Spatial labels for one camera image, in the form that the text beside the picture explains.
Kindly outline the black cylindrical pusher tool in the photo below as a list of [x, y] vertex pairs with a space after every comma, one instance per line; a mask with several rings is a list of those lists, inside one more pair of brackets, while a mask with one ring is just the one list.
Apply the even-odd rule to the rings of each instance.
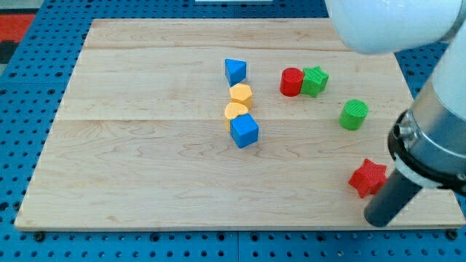
[[387, 226], [396, 215], [422, 190], [398, 169], [393, 170], [387, 182], [364, 209], [364, 218], [375, 227]]

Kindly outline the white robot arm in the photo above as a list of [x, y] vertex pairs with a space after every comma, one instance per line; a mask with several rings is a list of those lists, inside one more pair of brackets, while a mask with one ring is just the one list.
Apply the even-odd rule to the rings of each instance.
[[343, 44], [360, 54], [399, 52], [438, 41], [449, 46], [387, 136], [395, 161], [364, 209], [386, 226], [422, 188], [465, 193], [465, 0], [326, 0]]

